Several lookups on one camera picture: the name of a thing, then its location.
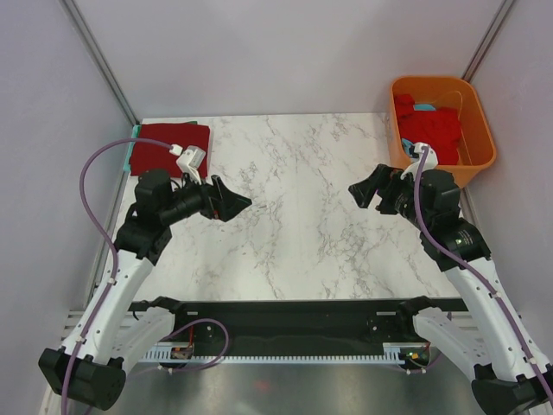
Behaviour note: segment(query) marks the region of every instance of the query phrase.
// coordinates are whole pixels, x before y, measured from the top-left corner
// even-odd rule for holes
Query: red cloth
[[[426,143],[434,149],[438,163],[456,165],[457,147],[461,140],[461,123],[454,108],[436,111],[415,111],[409,94],[394,97],[399,135],[414,143]]]
[[[197,124],[144,124],[140,128],[140,138],[152,138],[167,144],[179,144],[183,149],[189,145],[200,147],[206,152],[198,172],[207,177],[207,159],[209,158],[209,127]],[[136,143],[130,155],[130,174],[139,176],[150,169],[166,169],[171,177],[181,177],[182,172],[176,165],[176,157],[167,149],[157,145]]]

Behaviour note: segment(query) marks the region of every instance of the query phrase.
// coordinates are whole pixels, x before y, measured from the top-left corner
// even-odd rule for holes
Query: gray floor
[[[425,375],[374,366],[221,365],[129,380],[109,415],[481,415],[470,384],[442,358]]]

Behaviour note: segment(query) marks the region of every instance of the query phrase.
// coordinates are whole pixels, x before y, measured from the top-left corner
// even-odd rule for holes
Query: table
[[[228,223],[197,214],[174,225],[173,239],[137,300],[459,296],[407,220],[380,215],[374,205],[359,209],[347,191],[389,161],[384,115],[143,123],[190,120],[212,129],[210,174],[253,205]],[[136,184],[136,177],[126,183],[116,227],[135,200]]]

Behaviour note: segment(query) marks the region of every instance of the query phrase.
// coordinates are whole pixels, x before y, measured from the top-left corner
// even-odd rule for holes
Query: white marble surface
[[[200,215],[173,239],[136,299],[458,297],[399,216],[359,209],[347,191],[388,162],[383,116],[190,119],[213,130],[210,174],[252,198],[235,220]],[[129,179],[118,226],[134,201]]]

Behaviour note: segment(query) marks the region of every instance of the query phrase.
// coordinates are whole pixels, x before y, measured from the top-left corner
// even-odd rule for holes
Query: orange plastic container
[[[457,186],[464,188],[478,172],[495,161],[496,150],[490,129],[476,91],[468,82],[452,76],[404,76],[391,84],[391,134],[388,141],[391,166],[405,169],[411,163],[401,145],[394,106],[394,96],[404,93],[410,94],[417,104],[457,109],[462,128],[458,149],[459,162],[455,166],[437,167],[452,173]]]

